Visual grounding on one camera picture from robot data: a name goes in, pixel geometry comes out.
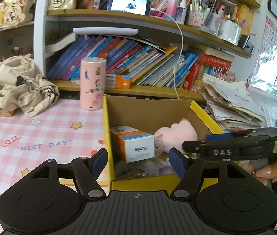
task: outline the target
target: pink checkered tablecloth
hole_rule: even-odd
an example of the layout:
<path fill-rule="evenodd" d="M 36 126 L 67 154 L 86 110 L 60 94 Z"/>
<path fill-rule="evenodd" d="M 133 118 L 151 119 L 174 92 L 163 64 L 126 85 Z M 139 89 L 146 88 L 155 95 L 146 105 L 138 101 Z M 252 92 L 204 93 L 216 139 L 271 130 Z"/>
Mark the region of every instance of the pink checkered tablecloth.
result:
<path fill-rule="evenodd" d="M 79 100 L 59 100 L 34 118 L 21 111 L 0 117 L 0 195 L 47 159 L 70 163 L 80 156 L 91 157 L 102 147 L 102 110 L 83 110 Z M 97 181 L 109 191 L 108 169 Z M 73 185 L 72 180 L 60 182 Z"/>

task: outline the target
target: pink pig plush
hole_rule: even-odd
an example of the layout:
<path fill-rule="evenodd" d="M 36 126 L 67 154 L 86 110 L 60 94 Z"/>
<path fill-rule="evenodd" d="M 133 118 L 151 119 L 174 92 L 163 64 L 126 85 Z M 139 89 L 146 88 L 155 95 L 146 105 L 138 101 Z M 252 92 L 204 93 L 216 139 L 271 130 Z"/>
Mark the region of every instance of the pink pig plush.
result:
<path fill-rule="evenodd" d="M 184 141 L 196 141 L 197 134 L 191 123 L 183 118 L 180 123 L 169 127 L 160 128 L 154 135 L 155 142 L 162 141 L 164 152 L 169 153 L 172 147 L 178 149 L 182 154 L 185 152 L 182 149 Z"/>

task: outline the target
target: phone screen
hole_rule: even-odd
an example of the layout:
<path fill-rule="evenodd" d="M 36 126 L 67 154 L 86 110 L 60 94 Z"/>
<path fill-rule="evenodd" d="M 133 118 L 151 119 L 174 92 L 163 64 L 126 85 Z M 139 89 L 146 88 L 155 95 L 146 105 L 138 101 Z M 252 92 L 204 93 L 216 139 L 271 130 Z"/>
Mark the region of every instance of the phone screen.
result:
<path fill-rule="evenodd" d="M 113 0 L 111 10 L 145 15 L 146 6 L 147 0 Z"/>

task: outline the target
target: white charging cable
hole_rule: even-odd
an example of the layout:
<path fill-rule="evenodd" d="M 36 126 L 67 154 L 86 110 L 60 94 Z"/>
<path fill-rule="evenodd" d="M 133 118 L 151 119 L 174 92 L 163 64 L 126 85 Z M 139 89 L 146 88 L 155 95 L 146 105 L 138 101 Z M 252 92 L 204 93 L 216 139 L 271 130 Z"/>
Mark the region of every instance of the white charging cable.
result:
<path fill-rule="evenodd" d="M 180 97 L 178 95 L 178 92 L 177 92 L 177 88 L 176 88 L 176 70 L 177 70 L 178 64 L 179 64 L 180 59 L 181 59 L 181 55 L 182 55 L 182 51 L 183 51 L 183 43 L 184 43 L 183 42 L 183 34 L 182 34 L 182 31 L 181 31 L 181 28 L 178 25 L 178 23 L 170 15 L 168 15 L 167 13 L 165 13 L 163 11 L 155 10 L 154 8 L 150 8 L 150 10 L 151 11 L 158 11 L 158 12 L 164 13 L 165 15 L 170 17 L 174 21 L 174 23 L 177 25 L 177 27 L 179 28 L 179 31 L 180 31 L 180 34 L 181 34 L 181 50 L 180 50 L 180 54 L 179 54 L 179 58 L 178 58 L 177 64 L 173 67 L 173 87 L 175 89 L 175 92 L 176 92 L 176 95 L 177 95 L 178 99 L 180 99 Z"/>

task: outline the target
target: human hand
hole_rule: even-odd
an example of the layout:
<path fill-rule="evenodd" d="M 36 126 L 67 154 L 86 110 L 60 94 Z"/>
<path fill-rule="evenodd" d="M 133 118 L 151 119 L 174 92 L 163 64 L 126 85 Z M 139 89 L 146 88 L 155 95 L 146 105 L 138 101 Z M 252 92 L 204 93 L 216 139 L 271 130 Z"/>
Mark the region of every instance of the human hand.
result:
<path fill-rule="evenodd" d="M 262 182 L 265 185 L 267 185 L 269 179 L 277 178 L 277 161 L 258 171 L 254 169 L 251 163 L 241 165 L 241 167 L 245 169 L 247 172 L 253 174 L 255 178 L 257 178 L 260 182 Z"/>

